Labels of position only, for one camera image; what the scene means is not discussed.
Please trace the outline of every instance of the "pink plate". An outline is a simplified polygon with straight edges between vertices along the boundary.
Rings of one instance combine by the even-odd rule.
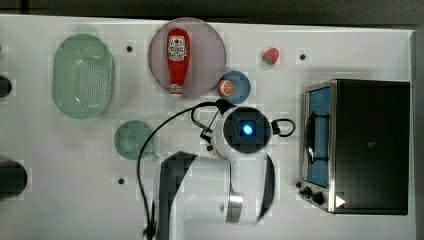
[[[166,90],[169,72],[166,51],[168,32],[181,28],[191,39],[190,66],[183,88],[183,97],[198,97],[211,91],[225,72],[226,52],[218,32],[195,18],[178,18],[160,28],[149,46],[149,68],[155,80]]]

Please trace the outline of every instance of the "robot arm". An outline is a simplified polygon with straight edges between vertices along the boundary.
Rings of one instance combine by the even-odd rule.
[[[279,130],[257,109],[221,109],[210,137],[218,159],[179,152],[157,171],[156,239],[184,240],[190,220],[255,224],[271,207],[275,170],[267,152]]]

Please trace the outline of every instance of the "red ketchup bottle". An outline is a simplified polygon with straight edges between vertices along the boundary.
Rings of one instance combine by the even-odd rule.
[[[169,92],[181,96],[190,63],[190,37],[186,31],[175,28],[169,31],[167,40]]]

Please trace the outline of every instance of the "ketchup label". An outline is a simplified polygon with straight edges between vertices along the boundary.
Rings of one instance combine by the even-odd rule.
[[[171,84],[171,86],[169,86],[169,92],[173,94],[182,94],[183,87],[177,84]]]
[[[168,44],[168,58],[172,61],[184,61],[187,56],[185,38],[183,36],[171,36]]]

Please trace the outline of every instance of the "black toaster oven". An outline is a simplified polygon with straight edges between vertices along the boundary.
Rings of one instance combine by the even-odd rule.
[[[335,79],[304,92],[300,195],[335,214],[408,214],[410,84]]]

